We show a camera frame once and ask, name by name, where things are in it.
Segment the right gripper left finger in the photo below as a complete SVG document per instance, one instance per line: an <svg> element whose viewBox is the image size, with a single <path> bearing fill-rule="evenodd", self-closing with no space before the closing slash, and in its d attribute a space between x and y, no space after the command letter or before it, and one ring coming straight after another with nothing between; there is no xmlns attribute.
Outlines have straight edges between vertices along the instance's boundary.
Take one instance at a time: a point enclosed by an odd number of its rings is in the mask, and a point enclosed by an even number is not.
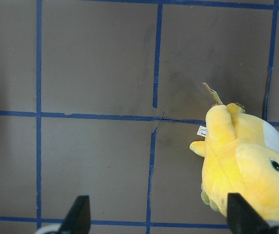
<svg viewBox="0 0 279 234"><path fill-rule="evenodd" d="M36 234L88 234L91 229L90 198L78 196L61 224L41 227Z"/></svg>

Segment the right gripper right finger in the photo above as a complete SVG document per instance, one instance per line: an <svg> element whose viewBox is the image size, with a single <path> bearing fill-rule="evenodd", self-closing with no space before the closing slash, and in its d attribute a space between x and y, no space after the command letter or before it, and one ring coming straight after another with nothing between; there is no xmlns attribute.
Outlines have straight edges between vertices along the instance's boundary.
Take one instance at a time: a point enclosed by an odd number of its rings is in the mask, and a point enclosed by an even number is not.
<svg viewBox="0 0 279 234"><path fill-rule="evenodd" d="M239 193L227 195L226 219L233 234L279 234L279 221L264 220Z"/></svg>

